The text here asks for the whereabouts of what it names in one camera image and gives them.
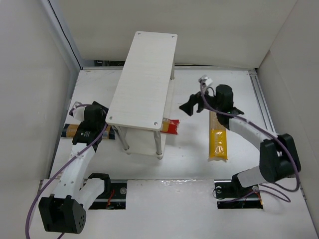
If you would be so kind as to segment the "red spaghetti bag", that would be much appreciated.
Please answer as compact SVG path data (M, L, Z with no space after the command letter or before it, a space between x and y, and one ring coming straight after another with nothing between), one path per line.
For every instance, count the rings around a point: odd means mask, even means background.
M180 124L180 120L178 119L167 119L164 118L162 121L162 129L161 133L178 135L178 127Z

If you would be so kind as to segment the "yellow spaghetti bag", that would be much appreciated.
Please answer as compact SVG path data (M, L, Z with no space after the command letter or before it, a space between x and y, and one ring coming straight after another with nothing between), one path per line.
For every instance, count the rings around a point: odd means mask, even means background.
M217 119L215 112L209 113L209 158L208 161L228 160L227 131Z

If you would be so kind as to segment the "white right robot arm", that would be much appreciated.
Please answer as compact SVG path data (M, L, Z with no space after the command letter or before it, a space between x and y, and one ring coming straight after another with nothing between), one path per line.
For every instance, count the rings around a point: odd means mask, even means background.
M291 135L269 132L245 119L244 113L234 107L233 91L228 85L217 86L214 96L201 87L200 91L192 94L179 109L192 116L195 105L198 106L197 113L204 109L215 112L222 126L240 135L259 150L258 166L232 176L236 190L262 183L276 184L277 181L292 175L296 177L296 187L293 190L299 189L301 164Z

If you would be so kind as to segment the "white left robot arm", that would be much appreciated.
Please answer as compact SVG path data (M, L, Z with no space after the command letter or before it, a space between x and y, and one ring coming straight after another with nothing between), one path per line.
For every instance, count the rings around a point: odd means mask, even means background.
M38 208L45 231L80 234L85 226L87 211L105 192L105 176L92 177L83 183L87 167L95 155L107 128L108 108L93 102L76 102L69 114L80 121L72 139L67 163L57 172L60 179L50 196L42 197Z

